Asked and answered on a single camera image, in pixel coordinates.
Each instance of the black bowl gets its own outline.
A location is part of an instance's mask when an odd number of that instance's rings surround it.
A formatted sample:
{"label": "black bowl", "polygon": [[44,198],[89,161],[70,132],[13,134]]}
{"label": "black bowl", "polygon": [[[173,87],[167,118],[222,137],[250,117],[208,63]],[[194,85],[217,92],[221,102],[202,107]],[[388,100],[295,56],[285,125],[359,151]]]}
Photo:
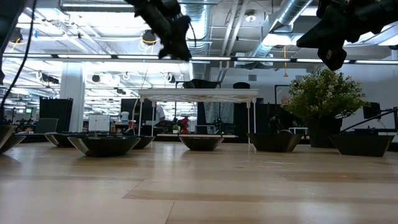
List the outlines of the black bowl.
{"label": "black bowl", "polygon": [[151,136],[139,136],[141,140],[136,144],[136,146],[133,147],[133,149],[143,149],[149,145],[154,139],[154,137]]}
{"label": "black bowl", "polygon": [[212,151],[224,141],[224,138],[180,137],[181,142],[194,151]]}
{"label": "black bowl", "polygon": [[16,128],[17,126],[14,125],[0,125],[0,148],[6,143]]}
{"label": "black bowl", "polygon": [[110,137],[69,137],[69,141],[86,156],[110,157],[125,155],[141,139]]}
{"label": "black bowl", "polygon": [[383,157],[394,136],[333,134],[331,141],[342,155]]}
{"label": "black bowl", "polygon": [[10,136],[8,140],[0,148],[0,154],[12,149],[13,147],[21,143],[21,141],[23,141],[25,138],[26,136],[15,136],[15,135]]}
{"label": "black bowl", "polygon": [[88,134],[83,133],[68,133],[68,134],[45,134],[44,135],[47,140],[49,140],[52,144],[57,147],[73,147],[73,144],[69,141],[68,137],[82,138],[85,136],[89,136]]}
{"label": "black bowl", "polygon": [[302,134],[266,134],[248,133],[258,151],[264,152],[292,152],[303,137]]}

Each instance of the black panel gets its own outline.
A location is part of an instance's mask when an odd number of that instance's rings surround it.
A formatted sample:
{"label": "black panel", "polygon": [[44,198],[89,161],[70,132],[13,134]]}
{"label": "black panel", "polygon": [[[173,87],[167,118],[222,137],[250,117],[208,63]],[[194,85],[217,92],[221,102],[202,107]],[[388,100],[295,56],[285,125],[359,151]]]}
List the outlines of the black panel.
{"label": "black panel", "polygon": [[58,118],[57,132],[69,131],[73,99],[40,99],[40,118]]}
{"label": "black panel", "polygon": [[[132,111],[134,109],[134,104],[136,103],[136,99],[122,99],[120,112],[127,111],[129,112],[129,120],[132,120]],[[139,111],[141,104],[138,101],[136,105],[136,110],[134,111],[135,117],[134,120],[139,121]],[[152,121],[152,102],[151,100],[144,100],[142,107],[142,120],[143,121]]]}

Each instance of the ceiling duct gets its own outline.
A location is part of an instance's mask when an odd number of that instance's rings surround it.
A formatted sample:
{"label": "ceiling duct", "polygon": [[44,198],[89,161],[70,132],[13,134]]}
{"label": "ceiling duct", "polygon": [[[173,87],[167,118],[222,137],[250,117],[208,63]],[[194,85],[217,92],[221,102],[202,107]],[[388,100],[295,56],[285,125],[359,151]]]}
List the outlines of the ceiling duct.
{"label": "ceiling duct", "polygon": [[[283,0],[279,11],[266,17],[261,27],[262,41],[251,52],[250,57],[266,57],[274,47],[272,43],[266,41],[269,32],[291,32],[293,23],[311,2],[312,0]],[[252,62],[244,67],[253,69],[256,65],[258,63]]]}
{"label": "ceiling duct", "polygon": [[[181,5],[182,14],[191,17],[193,27],[187,32],[187,39],[205,40],[208,37],[210,7],[206,4],[185,4]],[[192,55],[208,55],[209,43],[189,41],[188,48]],[[190,67],[190,78],[210,81],[210,66],[205,63],[192,63]]]}

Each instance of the fluorescent light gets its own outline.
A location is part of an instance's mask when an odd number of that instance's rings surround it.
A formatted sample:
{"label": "fluorescent light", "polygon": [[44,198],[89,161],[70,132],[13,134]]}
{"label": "fluorescent light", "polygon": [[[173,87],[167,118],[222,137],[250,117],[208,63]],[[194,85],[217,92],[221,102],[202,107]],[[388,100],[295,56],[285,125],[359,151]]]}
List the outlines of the fluorescent light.
{"label": "fluorescent light", "polygon": [[253,57],[240,57],[236,60],[241,62],[290,62],[290,58],[253,58]]}
{"label": "fluorescent light", "polygon": [[58,55],[60,58],[112,58],[110,55]]}
{"label": "fluorescent light", "polygon": [[28,54],[28,57],[52,57],[49,54]]}
{"label": "fluorescent light", "polygon": [[10,108],[10,109],[25,109],[25,106],[4,106],[4,108]]}
{"label": "fluorescent light", "polygon": [[231,57],[201,57],[201,56],[193,56],[192,60],[220,60],[220,61],[229,61]]}
{"label": "fluorescent light", "polygon": [[321,59],[297,59],[297,62],[304,62],[304,63],[323,63]]}
{"label": "fluorescent light", "polygon": [[358,64],[398,65],[398,60],[357,60]]}
{"label": "fluorescent light", "polygon": [[398,35],[395,35],[390,39],[381,42],[379,45],[380,46],[398,45]]}
{"label": "fluorescent light", "polygon": [[280,34],[268,34],[262,44],[265,46],[275,46],[275,45],[290,45],[292,40],[287,35]]}
{"label": "fluorescent light", "polygon": [[145,59],[159,59],[156,55],[118,55],[120,59],[138,59],[138,60],[145,60]]}
{"label": "fluorescent light", "polygon": [[63,4],[63,7],[132,7],[130,4]]}
{"label": "fluorescent light", "polygon": [[[23,58],[25,57],[25,54],[9,54],[9,53],[4,53],[4,57],[14,57],[14,58]],[[52,57],[50,54],[28,54],[28,57]]]}

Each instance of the cable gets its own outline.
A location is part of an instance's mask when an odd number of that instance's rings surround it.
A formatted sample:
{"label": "cable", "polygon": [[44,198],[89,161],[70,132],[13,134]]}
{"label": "cable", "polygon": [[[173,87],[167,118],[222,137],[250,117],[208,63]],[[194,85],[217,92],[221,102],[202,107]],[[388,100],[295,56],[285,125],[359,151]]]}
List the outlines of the cable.
{"label": "cable", "polygon": [[17,80],[19,78],[19,75],[22,72],[22,69],[24,68],[25,62],[27,60],[27,56],[29,54],[30,43],[32,41],[32,32],[33,32],[33,24],[34,24],[34,20],[35,20],[36,5],[37,5],[37,0],[34,0],[33,6],[32,6],[32,16],[31,16],[31,21],[30,21],[30,28],[29,28],[29,37],[27,39],[27,45],[26,45],[26,51],[25,51],[24,58],[22,59],[22,63],[19,66],[18,72],[16,73],[14,80],[12,81],[10,87],[8,88],[6,94],[4,95],[4,97],[3,97],[2,101],[1,101],[1,105],[0,105],[0,124],[2,124],[3,120],[4,120],[4,105],[6,104],[6,99],[7,99],[8,95],[10,94],[12,88],[15,86],[15,83],[17,82]]}

